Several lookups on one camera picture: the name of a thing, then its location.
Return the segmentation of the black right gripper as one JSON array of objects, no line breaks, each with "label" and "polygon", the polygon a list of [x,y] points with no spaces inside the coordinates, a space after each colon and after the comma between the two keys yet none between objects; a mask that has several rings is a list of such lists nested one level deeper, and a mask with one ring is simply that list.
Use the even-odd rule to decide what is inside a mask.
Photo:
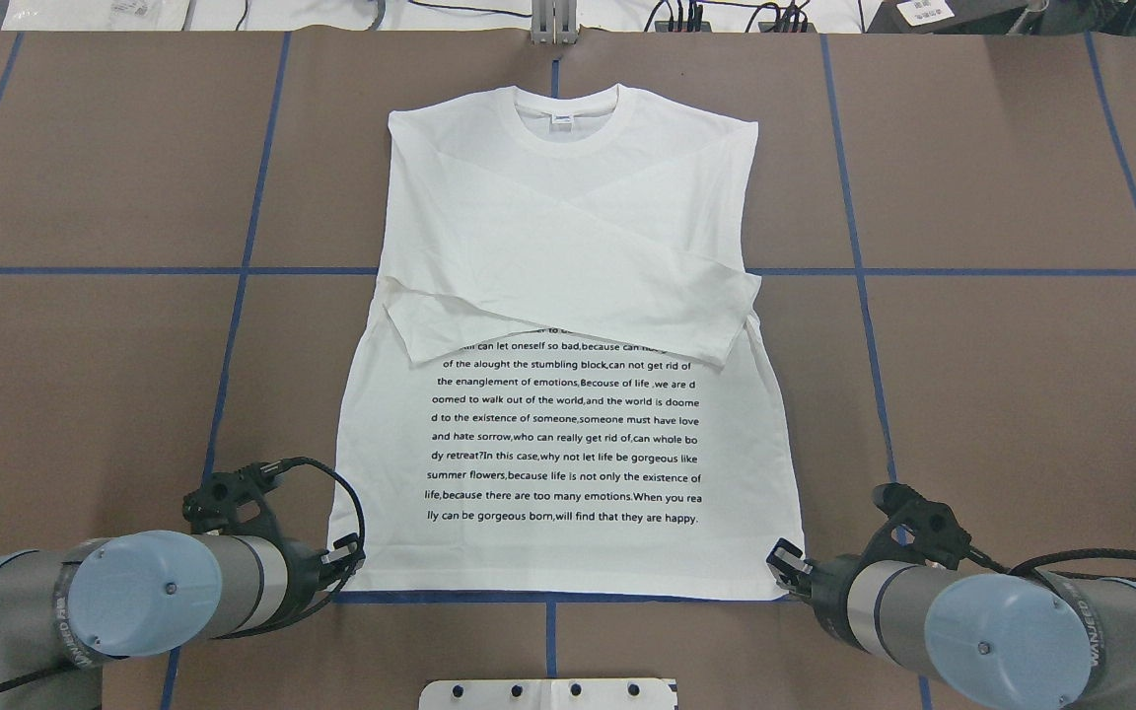
[{"label": "black right gripper", "polygon": [[849,590],[864,569],[861,554],[840,554],[828,560],[807,560],[802,548],[779,538],[766,557],[775,583],[795,598],[809,599],[817,624],[832,638],[864,651],[851,629]]}]

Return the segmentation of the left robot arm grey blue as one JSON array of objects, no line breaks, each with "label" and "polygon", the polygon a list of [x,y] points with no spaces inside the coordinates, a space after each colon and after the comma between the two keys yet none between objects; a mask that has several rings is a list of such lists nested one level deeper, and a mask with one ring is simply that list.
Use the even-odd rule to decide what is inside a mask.
[{"label": "left robot arm grey blue", "polygon": [[296,624],[360,569],[362,543],[148,531],[0,556],[0,709],[99,709],[106,665]]}]

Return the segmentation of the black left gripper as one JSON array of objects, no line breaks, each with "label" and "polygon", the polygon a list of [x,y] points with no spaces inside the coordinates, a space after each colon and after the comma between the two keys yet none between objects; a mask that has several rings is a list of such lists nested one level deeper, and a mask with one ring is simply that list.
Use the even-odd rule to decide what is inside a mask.
[{"label": "black left gripper", "polygon": [[336,538],[329,552],[298,540],[284,540],[279,552],[287,563],[289,579],[279,604],[278,623],[296,623],[318,593],[325,593],[319,602],[329,604],[361,569],[366,560],[364,545],[365,536],[360,532]]}]

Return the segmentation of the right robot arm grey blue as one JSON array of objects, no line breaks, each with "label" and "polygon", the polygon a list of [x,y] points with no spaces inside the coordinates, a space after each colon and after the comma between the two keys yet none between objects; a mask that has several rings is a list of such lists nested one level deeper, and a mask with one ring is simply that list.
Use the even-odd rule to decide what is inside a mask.
[{"label": "right robot arm grey blue", "polygon": [[777,584],[821,628],[992,709],[1136,709],[1136,580],[962,575],[885,538],[817,563],[780,540]]}]

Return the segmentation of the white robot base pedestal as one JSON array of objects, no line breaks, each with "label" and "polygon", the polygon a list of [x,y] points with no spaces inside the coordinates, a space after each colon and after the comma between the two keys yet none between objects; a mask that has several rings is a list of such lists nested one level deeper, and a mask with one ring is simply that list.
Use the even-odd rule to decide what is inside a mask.
[{"label": "white robot base pedestal", "polygon": [[419,709],[677,709],[676,682],[655,677],[433,680]]}]

